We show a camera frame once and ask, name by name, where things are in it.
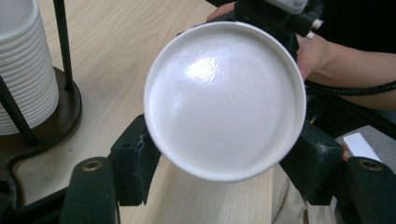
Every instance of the wooden table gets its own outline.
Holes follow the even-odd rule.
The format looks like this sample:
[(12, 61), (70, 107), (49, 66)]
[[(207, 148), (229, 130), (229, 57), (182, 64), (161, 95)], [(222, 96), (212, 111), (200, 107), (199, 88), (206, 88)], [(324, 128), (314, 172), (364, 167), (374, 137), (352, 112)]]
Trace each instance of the wooden table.
[[(53, 3), (38, 2), (53, 65), (63, 69)], [(66, 187), (80, 161), (108, 156), (126, 127), (144, 112), (144, 84), (160, 50), (215, 10), (204, 0), (66, 0), (65, 6), (82, 118), (61, 144), (16, 165), (25, 204)], [(269, 170), (242, 182), (214, 183), (161, 158), (147, 205), (121, 207), (121, 221), (270, 223), (272, 176)]]

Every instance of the white cup stack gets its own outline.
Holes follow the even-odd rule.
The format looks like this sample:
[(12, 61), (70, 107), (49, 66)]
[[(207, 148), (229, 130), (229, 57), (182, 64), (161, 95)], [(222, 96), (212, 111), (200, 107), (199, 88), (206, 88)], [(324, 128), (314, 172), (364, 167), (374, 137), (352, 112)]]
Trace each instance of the white cup stack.
[[(55, 110), (58, 85), (36, 0), (0, 0), (0, 76), (31, 129)], [(0, 105), (0, 135), (18, 132)]]

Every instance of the paper cup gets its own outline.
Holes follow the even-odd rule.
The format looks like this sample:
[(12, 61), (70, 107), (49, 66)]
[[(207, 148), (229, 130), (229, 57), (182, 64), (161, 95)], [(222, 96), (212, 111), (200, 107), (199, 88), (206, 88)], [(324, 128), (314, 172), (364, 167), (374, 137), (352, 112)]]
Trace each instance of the paper cup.
[(0, 1), (0, 47), (15, 42), (35, 23), (38, 5), (32, 0)]
[[(0, 75), (30, 128), (53, 113), (58, 85), (36, 0), (0, 0)], [(0, 135), (17, 132), (0, 105)]]
[(242, 22), (179, 35), (152, 65), (148, 131), (182, 170), (214, 181), (258, 175), (290, 151), (304, 123), (304, 82), (274, 38)]

